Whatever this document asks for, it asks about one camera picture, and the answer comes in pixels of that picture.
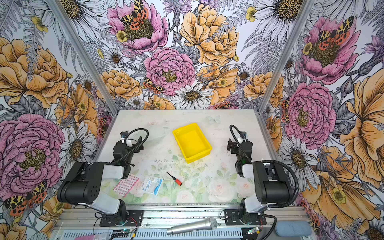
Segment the red handled small screwdriver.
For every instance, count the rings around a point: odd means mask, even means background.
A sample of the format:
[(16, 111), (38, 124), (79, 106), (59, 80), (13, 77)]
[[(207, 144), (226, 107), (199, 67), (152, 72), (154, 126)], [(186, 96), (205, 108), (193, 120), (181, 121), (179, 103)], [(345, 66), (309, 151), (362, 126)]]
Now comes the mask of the red handled small screwdriver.
[(179, 185), (179, 186), (182, 185), (182, 182), (181, 182), (179, 179), (177, 179), (176, 177), (172, 176), (172, 175), (171, 175), (170, 173), (168, 173), (168, 172), (167, 172), (167, 174), (174, 180), (174, 182), (175, 182), (177, 185)]

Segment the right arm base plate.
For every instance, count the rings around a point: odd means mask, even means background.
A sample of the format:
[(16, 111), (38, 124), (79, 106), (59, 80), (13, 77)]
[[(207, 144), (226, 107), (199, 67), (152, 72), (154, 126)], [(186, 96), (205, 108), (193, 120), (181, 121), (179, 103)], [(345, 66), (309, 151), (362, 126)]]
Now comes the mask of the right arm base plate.
[(225, 209), (224, 221), (227, 226), (240, 226), (240, 225), (265, 225), (266, 218), (258, 214), (250, 214), (247, 212), (241, 213), (238, 209)]

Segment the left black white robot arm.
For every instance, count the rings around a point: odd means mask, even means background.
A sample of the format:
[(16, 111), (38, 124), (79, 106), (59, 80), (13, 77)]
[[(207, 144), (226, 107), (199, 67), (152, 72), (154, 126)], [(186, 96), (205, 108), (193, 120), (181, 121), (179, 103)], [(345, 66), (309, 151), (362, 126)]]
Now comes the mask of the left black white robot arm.
[(122, 132), (122, 139), (113, 148), (113, 159), (109, 162), (75, 163), (57, 192), (61, 203), (86, 206), (98, 211), (102, 220), (117, 226), (129, 220), (129, 213), (122, 200), (102, 192), (103, 180), (127, 179), (135, 153), (144, 149), (149, 131), (138, 128), (131, 132)]

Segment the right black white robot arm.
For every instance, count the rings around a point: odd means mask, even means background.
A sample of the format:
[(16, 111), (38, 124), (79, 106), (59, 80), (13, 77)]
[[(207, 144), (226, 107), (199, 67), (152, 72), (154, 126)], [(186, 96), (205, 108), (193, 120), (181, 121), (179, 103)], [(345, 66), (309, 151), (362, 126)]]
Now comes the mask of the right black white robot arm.
[(242, 199), (237, 210), (224, 210), (227, 226), (264, 225), (263, 215), (269, 209), (290, 206), (297, 198), (300, 184), (295, 172), (287, 165), (275, 160), (252, 161), (253, 143), (246, 132), (231, 134), (227, 150), (237, 157), (235, 169), (241, 178), (252, 179), (254, 190)]

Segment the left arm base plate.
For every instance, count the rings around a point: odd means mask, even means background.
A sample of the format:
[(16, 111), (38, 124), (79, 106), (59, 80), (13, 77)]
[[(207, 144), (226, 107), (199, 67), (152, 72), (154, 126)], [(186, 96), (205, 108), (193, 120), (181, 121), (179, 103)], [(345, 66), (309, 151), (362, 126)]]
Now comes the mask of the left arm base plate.
[(101, 219), (101, 227), (139, 227), (143, 221), (143, 210), (127, 210), (123, 216), (107, 215)]

